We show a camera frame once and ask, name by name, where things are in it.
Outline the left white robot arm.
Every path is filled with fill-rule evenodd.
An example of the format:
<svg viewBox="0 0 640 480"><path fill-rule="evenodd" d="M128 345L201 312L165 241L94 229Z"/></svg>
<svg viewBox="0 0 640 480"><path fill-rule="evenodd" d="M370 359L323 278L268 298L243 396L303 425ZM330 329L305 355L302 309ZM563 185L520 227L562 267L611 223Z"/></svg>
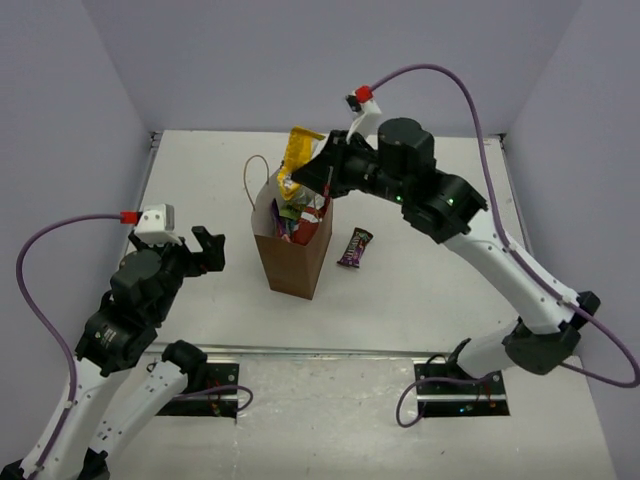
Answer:
<svg viewBox="0 0 640 480"><path fill-rule="evenodd" d="M6 465L4 479L107 479L130 441L171 400L201 390L206 355L178 340L126 401L110 404L155 341L183 281L225 266L223 235L203 226L192 232L201 251L184 240L150 246L137 235L110 280L101 304L86 322L72 357L76 371L41 438L23 459Z"/></svg>

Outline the yellow snack packet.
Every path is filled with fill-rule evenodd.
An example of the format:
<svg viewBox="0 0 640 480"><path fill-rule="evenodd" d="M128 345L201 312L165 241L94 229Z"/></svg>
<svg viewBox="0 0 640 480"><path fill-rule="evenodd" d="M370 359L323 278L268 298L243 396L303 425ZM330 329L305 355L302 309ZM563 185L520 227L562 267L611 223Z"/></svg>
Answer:
<svg viewBox="0 0 640 480"><path fill-rule="evenodd" d="M279 192L284 200L289 201L296 195L300 185L293 181L292 175L311 160L315 148L324 139L323 134L300 126L291 129L277 174Z"/></svg>

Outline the purple Fox's candy bag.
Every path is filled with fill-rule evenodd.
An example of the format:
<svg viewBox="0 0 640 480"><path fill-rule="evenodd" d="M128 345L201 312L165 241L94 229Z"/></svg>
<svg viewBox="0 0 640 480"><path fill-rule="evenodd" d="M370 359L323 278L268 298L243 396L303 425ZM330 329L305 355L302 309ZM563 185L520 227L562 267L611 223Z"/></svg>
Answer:
<svg viewBox="0 0 640 480"><path fill-rule="evenodd" d="M270 214L274 224L274 236L286 242L291 242L287 232L286 222L280 216L280 211L276 199L273 199L270 205Z"/></svg>

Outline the green snack packet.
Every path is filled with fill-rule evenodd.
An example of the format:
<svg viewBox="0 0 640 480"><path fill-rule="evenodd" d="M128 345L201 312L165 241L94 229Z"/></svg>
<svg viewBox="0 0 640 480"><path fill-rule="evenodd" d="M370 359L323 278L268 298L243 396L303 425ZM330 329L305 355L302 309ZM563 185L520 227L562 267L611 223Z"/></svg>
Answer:
<svg viewBox="0 0 640 480"><path fill-rule="evenodd" d="M288 220L297 221L311 201L312 198L305 193L295 195L290 199L285 199L278 207L279 216Z"/></svg>

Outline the red Doritos chip bag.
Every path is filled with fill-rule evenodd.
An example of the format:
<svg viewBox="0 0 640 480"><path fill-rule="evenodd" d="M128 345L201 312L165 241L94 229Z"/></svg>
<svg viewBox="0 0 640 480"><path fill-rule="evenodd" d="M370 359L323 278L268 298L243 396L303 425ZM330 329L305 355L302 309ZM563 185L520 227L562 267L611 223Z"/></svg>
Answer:
<svg viewBox="0 0 640 480"><path fill-rule="evenodd" d="M327 199L321 195L314 195L293 226L291 239L295 244L307 245L312 240L323 221L326 209Z"/></svg>

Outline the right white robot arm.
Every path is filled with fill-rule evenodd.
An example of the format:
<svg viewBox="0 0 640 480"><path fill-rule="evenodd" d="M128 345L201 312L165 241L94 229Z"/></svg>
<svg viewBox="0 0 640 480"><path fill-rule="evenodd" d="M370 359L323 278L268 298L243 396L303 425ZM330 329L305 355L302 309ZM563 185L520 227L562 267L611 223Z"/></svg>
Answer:
<svg viewBox="0 0 640 480"><path fill-rule="evenodd" d="M515 309L516 322L462 341L450 354L445 379L468 392L482 377L512 366L546 375L571 356L581 339L575 308L598 299L561 287L553 297L514 259L519 245L500 237L485 198L462 177L436 166L435 140L409 118L381 124L377 144L341 130L292 174L294 182L332 199L352 190L394 202L414 229L475 268Z"/></svg>

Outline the brown paper bag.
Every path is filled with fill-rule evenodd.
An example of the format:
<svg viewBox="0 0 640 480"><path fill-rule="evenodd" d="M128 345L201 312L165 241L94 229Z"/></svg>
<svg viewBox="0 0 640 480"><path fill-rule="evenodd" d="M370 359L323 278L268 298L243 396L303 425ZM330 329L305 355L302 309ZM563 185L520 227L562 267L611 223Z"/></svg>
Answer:
<svg viewBox="0 0 640 480"><path fill-rule="evenodd" d="M271 290L311 300L314 297L333 227L333 204L315 193L300 210L286 202L277 175L268 171L257 194L248 182L250 162L243 166L243 187L251 206L251 229Z"/></svg>

